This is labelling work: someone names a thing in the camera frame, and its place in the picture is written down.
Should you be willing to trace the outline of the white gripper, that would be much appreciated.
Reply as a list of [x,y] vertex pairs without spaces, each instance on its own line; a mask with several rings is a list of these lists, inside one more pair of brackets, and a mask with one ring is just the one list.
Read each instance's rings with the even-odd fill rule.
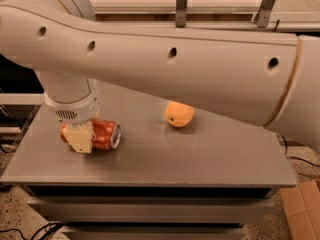
[[98,111],[96,91],[92,90],[85,97],[72,102],[54,101],[44,94],[44,101],[60,122],[67,123],[62,126],[62,135],[73,150],[77,153],[91,153],[93,126],[91,122],[86,121]]

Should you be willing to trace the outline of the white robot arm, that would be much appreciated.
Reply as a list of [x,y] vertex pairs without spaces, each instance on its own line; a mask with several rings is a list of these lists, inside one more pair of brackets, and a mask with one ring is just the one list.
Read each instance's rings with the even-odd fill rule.
[[92,80],[175,100],[320,149],[320,40],[278,32],[105,24],[90,0],[6,0],[1,53],[41,74],[68,124],[97,111]]

